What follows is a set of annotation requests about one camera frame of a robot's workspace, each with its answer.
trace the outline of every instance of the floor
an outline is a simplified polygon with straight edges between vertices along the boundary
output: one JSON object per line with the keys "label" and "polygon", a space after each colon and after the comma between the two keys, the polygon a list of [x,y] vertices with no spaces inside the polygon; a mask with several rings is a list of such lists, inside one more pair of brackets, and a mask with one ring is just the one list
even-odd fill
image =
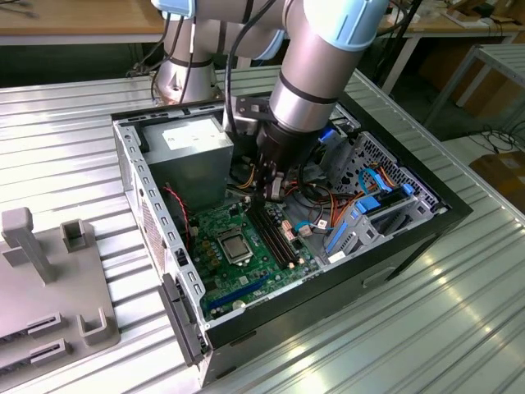
{"label": "floor", "polygon": [[[369,78],[372,77],[377,59],[382,53],[382,45],[382,41],[376,41],[365,52],[359,63],[359,70]],[[416,70],[417,68],[413,66],[406,67],[390,96],[414,119],[422,122],[439,91],[419,76]],[[466,135],[469,131],[481,130],[485,123],[449,101],[441,110],[441,115],[431,125],[430,132],[439,140],[452,140]]]}

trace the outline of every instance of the cardboard box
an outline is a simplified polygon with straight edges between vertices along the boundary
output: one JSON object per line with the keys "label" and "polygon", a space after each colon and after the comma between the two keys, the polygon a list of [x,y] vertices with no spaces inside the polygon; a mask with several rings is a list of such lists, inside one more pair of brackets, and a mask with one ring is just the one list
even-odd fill
{"label": "cardboard box", "polygon": [[507,16],[510,8],[514,5],[514,0],[497,0],[494,4],[493,15]]}
{"label": "cardboard box", "polygon": [[455,19],[460,22],[477,22],[480,20],[479,15],[465,15],[457,10],[446,10],[447,15],[451,16],[452,19]]}
{"label": "cardboard box", "polygon": [[525,153],[487,154],[470,168],[525,213]]}

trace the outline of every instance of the red cable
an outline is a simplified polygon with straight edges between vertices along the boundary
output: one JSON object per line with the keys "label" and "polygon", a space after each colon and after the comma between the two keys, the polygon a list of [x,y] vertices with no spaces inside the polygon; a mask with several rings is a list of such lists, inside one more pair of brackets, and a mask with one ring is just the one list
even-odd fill
{"label": "red cable", "polygon": [[189,250],[189,220],[188,220],[188,213],[186,212],[185,204],[182,202],[179,195],[175,191],[165,186],[164,186],[164,190],[169,192],[171,195],[173,195],[173,197],[175,197],[177,201],[179,202],[180,210],[182,211],[182,214],[184,215],[184,222],[185,222],[185,227],[186,227],[186,249]]}

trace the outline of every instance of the blue latch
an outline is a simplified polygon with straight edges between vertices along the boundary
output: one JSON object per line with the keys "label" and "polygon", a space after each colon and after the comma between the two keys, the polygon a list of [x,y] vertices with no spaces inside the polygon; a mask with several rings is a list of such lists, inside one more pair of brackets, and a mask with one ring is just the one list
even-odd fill
{"label": "blue latch", "polygon": [[379,204],[372,195],[365,197],[364,199],[361,199],[355,203],[355,208],[357,208],[361,213],[366,213],[378,207],[381,207],[381,204]]}
{"label": "blue latch", "polygon": [[405,184],[403,184],[402,187],[403,187],[403,191],[404,191],[404,193],[406,195],[413,195],[415,190],[413,189],[412,185],[409,185],[408,183],[405,183]]}

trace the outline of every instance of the wire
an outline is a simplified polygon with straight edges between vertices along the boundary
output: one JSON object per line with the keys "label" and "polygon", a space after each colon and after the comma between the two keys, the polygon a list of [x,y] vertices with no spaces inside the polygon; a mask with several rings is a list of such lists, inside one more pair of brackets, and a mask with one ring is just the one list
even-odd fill
{"label": "wire", "polygon": [[349,207],[349,206],[350,206],[350,205],[351,205],[356,199],[359,199],[359,198],[361,198],[361,197],[363,197],[363,196],[364,196],[364,193],[363,193],[362,191],[360,191],[359,193],[357,193],[357,194],[355,195],[355,197],[353,197],[352,199],[349,199],[349,200],[346,202],[345,206],[341,209],[341,212],[340,212],[339,216],[337,217],[336,222],[334,223],[334,226],[337,226],[337,223],[339,223],[339,221],[341,220],[341,218],[343,217],[343,215],[345,215],[345,212],[346,212],[346,210],[348,209],[348,207]]}
{"label": "wire", "polygon": [[153,45],[153,47],[149,50],[148,54],[144,56],[140,62],[136,63],[133,66],[133,70],[126,72],[126,77],[132,76],[134,72],[137,72],[139,74],[144,74],[144,70],[142,69],[142,67],[144,66],[144,63],[155,53],[157,48],[160,47],[162,43],[164,42],[164,40],[166,39],[167,30],[168,30],[168,27],[170,26],[170,19],[171,19],[171,13],[168,12],[166,15],[166,20],[164,21],[164,31],[162,32],[161,38],[155,43],[155,45]]}
{"label": "wire", "polygon": [[182,93],[180,94],[180,103],[184,102],[184,97],[186,96],[186,90],[188,89],[189,83],[189,74],[191,72],[191,67],[194,62],[194,50],[195,50],[195,29],[197,29],[197,17],[194,16],[194,22],[191,25],[191,37],[189,43],[189,62],[188,62],[188,71],[186,72],[186,78],[184,81],[184,86],[182,87]]}
{"label": "wire", "polygon": [[402,25],[404,25],[408,21],[409,12],[404,7],[404,5],[401,4],[401,2],[399,2],[398,0],[390,0],[390,2],[393,3],[398,8],[398,10],[400,10],[403,13],[403,19],[401,21],[397,22],[397,23],[394,23],[393,26],[391,26],[391,27],[389,27],[387,29],[384,29],[381,32],[377,33],[376,38],[377,37],[381,37],[382,35],[394,32],[395,30],[397,30],[399,27],[401,27]]}
{"label": "wire", "polygon": [[[518,139],[524,145],[525,145],[525,139],[521,135],[515,135],[514,134],[516,132],[519,132],[517,130],[517,127],[520,125],[520,123],[523,123],[523,122],[517,123],[508,132],[507,131],[497,130],[497,129],[493,128],[491,125],[483,125],[483,129],[482,130],[480,130],[480,131],[471,131],[471,132],[467,133],[467,137],[474,144],[477,144],[477,145],[481,146],[482,148],[487,149],[489,152],[492,152],[492,153],[495,153],[495,154],[498,154],[500,152],[510,152],[512,150],[515,150],[515,149],[523,150],[518,144]],[[490,147],[480,143],[479,141],[476,141],[473,138],[473,136],[475,136],[475,135],[482,136],[483,139],[485,140],[485,142],[487,142],[490,145]],[[491,139],[500,140],[501,142],[503,142],[504,144],[507,144],[508,146],[497,145]]]}
{"label": "wire", "polygon": [[[166,57],[164,57],[160,62],[158,62],[156,65],[154,66],[151,66],[149,69],[148,69],[148,72],[150,72],[151,70],[154,70],[155,68],[157,67],[160,67],[162,64],[164,64],[165,62],[168,61],[168,59],[170,57],[173,56],[173,53],[175,52],[175,47],[177,46],[177,41],[179,41],[179,36],[180,36],[180,31],[182,30],[182,23],[184,22],[184,17],[180,17],[179,19],[179,23],[177,24],[177,30],[175,32],[175,37],[173,38],[173,45],[171,46],[171,50],[170,52],[167,54]],[[155,81],[157,80],[157,76],[158,76],[158,71],[155,73],[155,75],[153,76],[153,78],[151,79],[151,86],[149,87],[149,93],[151,94],[151,99],[152,101],[155,101],[155,94],[153,92],[153,88],[155,86]]]}
{"label": "wire", "polygon": [[386,184],[390,187],[395,187],[395,183],[390,179],[388,174],[385,171],[385,168],[379,167],[379,172],[383,175],[383,179],[385,180]]}
{"label": "wire", "polygon": [[185,228],[186,228],[186,249],[189,250],[189,219],[188,219],[188,213],[186,212],[186,206],[182,202],[182,199],[180,199],[179,195],[175,191],[173,191],[172,189],[166,186],[164,186],[164,190],[170,193],[179,202],[180,210],[182,211],[182,214],[184,215],[184,222],[185,222]]}
{"label": "wire", "polygon": [[234,136],[234,139],[238,139],[239,133],[237,132],[237,126],[235,125],[235,119],[233,117],[233,108],[231,106],[231,72],[233,69],[233,61],[235,58],[235,52],[240,45],[240,42],[249,32],[249,30],[263,17],[263,15],[276,3],[277,0],[268,0],[262,8],[255,14],[255,16],[250,19],[244,27],[241,29],[233,45],[231,46],[230,53],[228,53],[228,58],[226,60],[226,75],[224,80],[225,87],[225,96],[226,96],[226,115],[228,116],[228,123],[230,123],[231,134]]}
{"label": "wire", "polygon": [[253,182],[253,177],[255,176],[255,166],[252,166],[252,174],[249,176],[249,179],[241,186],[237,186],[237,189],[247,189]]}
{"label": "wire", "polygon": [[30,3],[23,0],[3,0],[0,2],[0,6],[5,6],[6,4],[14,4],[21,7],[30,7]]}

